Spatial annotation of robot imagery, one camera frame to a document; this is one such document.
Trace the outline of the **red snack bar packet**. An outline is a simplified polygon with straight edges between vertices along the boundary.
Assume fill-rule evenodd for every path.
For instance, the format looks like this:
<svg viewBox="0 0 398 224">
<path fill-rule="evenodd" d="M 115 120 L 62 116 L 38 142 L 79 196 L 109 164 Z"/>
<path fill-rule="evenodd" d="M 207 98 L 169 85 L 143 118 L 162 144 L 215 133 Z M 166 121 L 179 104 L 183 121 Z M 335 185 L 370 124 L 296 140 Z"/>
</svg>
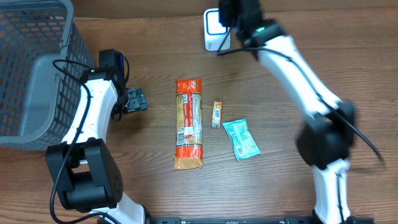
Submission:
<svg viewBox="0 0 398 224">
<path fill-rule="evenodd" d="M 174 169 L 203 167 L 202 80 L 177 80 Z"/>
</svg>

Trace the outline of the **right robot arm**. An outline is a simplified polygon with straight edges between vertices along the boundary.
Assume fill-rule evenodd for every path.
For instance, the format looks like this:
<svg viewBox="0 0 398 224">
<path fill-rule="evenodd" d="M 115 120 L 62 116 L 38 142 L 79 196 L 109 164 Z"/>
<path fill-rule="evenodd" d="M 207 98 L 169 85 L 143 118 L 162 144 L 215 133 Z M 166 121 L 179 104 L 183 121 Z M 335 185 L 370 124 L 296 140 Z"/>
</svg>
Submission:
<svg viewBox="0 0 398 224">
<path fill-rule="evenodd" d="M 241 50 L 252 52 L 278 79 L 303 118 L 296 146 L 313 169 L 317 221 L 348 223 L 346 178 L 354 105 L 342 102 L 320 81 L 293 37 L 275 19 L 264 18 L 259 1 L 222 0 L 218 6 L 220 23 L 234 29 Z"/>
</svg>

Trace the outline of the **green wet wipes packet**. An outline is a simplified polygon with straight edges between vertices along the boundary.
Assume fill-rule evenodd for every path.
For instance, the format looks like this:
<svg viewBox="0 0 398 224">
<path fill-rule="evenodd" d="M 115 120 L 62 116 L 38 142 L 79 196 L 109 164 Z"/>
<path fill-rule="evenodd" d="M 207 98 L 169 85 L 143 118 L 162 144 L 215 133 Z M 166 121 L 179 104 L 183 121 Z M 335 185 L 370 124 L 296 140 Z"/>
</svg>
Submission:
<svg viewBox="0 0 398 224">
<path fill-rule="evenodd" d="M 236 160 L 248 159 L 261 153 L 248 130 L 245 118 L 236 121 L 224 122 L 224 130 L 232 143 Z"/>
</svg>

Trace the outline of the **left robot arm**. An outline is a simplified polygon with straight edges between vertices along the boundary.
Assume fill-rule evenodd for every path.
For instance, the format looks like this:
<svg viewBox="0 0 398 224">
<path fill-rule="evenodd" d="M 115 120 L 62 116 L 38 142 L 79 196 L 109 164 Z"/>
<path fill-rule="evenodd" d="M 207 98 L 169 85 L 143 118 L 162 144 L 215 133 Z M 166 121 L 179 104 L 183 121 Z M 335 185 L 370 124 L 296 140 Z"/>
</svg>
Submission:
<svg viewBox="0 0 398 224">
<path fill-rule="evenodd" d="M 155 223 L 146 209 L 124 193 L 123 178 L 106 146 L 109 121 L 114 115 L 146 110 L 143 90 L 127 88 L 129 62 L 117 50 L 99 52 L 99 66 L 83 66 L 74 81 L 80 85 L 80 100 L 72 124 L 60 144 L 47 148 L 46 162 L 53 180 L 50 215 L 58 198 L 66 210 L 84 216 L 80 223 L 99 217 L 98 223 Z"/>
</svg>

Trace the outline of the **orange tissue packet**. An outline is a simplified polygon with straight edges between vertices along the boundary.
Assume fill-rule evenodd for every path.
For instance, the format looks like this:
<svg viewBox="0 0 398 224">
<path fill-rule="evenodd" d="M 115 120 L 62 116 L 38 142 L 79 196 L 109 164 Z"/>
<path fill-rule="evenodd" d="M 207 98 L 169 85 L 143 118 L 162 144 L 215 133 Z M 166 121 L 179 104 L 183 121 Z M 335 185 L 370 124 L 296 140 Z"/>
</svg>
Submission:
<svg viewBox="0 0 398 224">
<path fill-rule="evenodd" d="M 220 128 L 221 126 L 221 110 L 222 110 L 222 102 L 215 101 L 213 105 L 213 113 L 211 119 L 211 127 L 212 128 Z"/>
</svg>

